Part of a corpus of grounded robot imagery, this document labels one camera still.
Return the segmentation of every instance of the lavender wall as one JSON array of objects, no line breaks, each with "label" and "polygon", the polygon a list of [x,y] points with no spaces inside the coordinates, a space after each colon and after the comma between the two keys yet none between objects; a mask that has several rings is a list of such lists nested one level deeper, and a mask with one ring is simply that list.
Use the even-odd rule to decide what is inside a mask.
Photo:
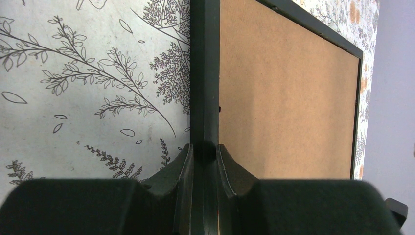
[{"label": "lavender wall", "polygon": [[415,231],[415,5],[382,0],[371,88],[363,180],[409,206]]}]

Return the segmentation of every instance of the branch drawing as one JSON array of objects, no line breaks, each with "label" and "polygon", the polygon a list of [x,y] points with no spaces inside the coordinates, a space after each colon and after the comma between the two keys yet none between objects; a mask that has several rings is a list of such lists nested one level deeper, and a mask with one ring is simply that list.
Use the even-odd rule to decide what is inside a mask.
[{"label": "branch drawing", "polygon": [[346,22],[346,18],[343,14],[343,8],[340,8],[340,13],[336,14],[335,7],[331,6],[330,8],[330,5],[326,2],[324,10],[321,6],[316,6],[315,9],[310,9],[310,14],[341,35],[339,24]]},{"label": "branch drawing", "polygon": [[13,173],[8,174],[9,177],[17,177],[16,180],[12,180],[9,182],[13,185],[19,185],[23,181],[33,180],[33,171],[26,174],[26,167],[22,167],[22,163],[18,162],[18,160],[12,161],[12,164],[6,166],[6,168],[13,170]]},{"label": "branch drawing", "polygon": [[116,171],[116,173],[113,175],[113,178],[119,178],[120,176],[122,176],[121,179],[130,178],[138,180],[138,177],[140,176],[142,171],[142,166],[134,174],[131,174],[133,173],[135,168],[134,163],[131,163],[131,165],[127,169],[125,169],[127,165],[125,159],[119,162],[118,157],[113,158],[110,154],[107,154],[105,151],[94,149],[94,147],[90,147],[88,145],[84,147],[86,147],[92,153],[96,153],[97,157],[101,157],[101,161],[108,161],[105,165],[111,166],[109,170]]},{"label": "branch drawing", "polygon": [[[141,114],[143,112],[144,116],[158,113],[167,122],[174,136],[176,136],[167,118],[142,94],[142,89],[148,82],[143,81],[142,73],[138,76],[138,80],[134,79],[133,69],[135,69],[137,63],[131,62],[131,57],[127,57],[117,48],[111,47],[111,50],[107,53],[107,58],[95,62],[94,57],[87,56],[86,48],[83,46],[83,42],[87,37],[72,30],[71,27],[63,23],[63,19],[59,18],[59,16],[48,20],[50,24],[57,25],[58,32],[52,38],[61,42],[61,47],[58,49],[51,49],[39,44],[31,34],[28,34],[28,40],[12,35],[10,24],[13,21],[13,19],[0,17],[0,22],[3,22],[0,24],[0,36],[18,41],[16,47],[12,47],[8,42],[0,39],[0,61],[3,60],[3,66],[6,71],[10,71],[15,62],[16,67],[23,64],[28,56],[33,56],[36,59],[40,58],[42,63],[45,63],[48,59],[48,53],[61,55],[70,60],[70,62],[64,64],[61,74],[42,70],[47,78],[42,80],[41,83],[49,84],[46,86],[46,89],[50,89],[52,94],[56,96],[61,95],[68,88],[69,81],[74,82],[75,80],[82,81],[84,85],[87,83],[103,84],[105,89],[110,85],[118,89],[127,89],[129,92],[134,93],[134,99],[128,101],[132,103],[127,103],[122,96],[117,96],[117,99],[112,102],[105,98],[106,105],[103,105],[100,111],[95,114],[103,118],[106,111],[111,111],[115,116],[119,114],[121,109],[126,107],[130,111],[136,108],[139,111],[138,113]],[[113,75],[105,71],[104,66],[115,67],[120,75]]]},{"label": "branch drawing", "polygon": [[56,132],[58,132],[61,128],[62,128],[63,123],[59,123],[55,126],[55,128],[53,129],[53,133],[55,134]]},{"label": "branch drawing", "polygon": [[163,153],[161,158],[164,159],[164,161],[162,161],[161,164],[163,164],[163,167],[165,167],[169,163],[170,157],[167,157],[168,156],[167,145],[164,142],[163,138],[160,138],[160,143],[161,143],[161,149],[162,149],[162,153]]},{"label": "branch drawing", "polygon": [[190,91],[190,0],[150,0],[140,16],[134,14],[176,42],[166,52],[155,56],[150,69],[158,71],[153,81],[158,84],[157,97],[163,104],[175,102],[189,114]]}]

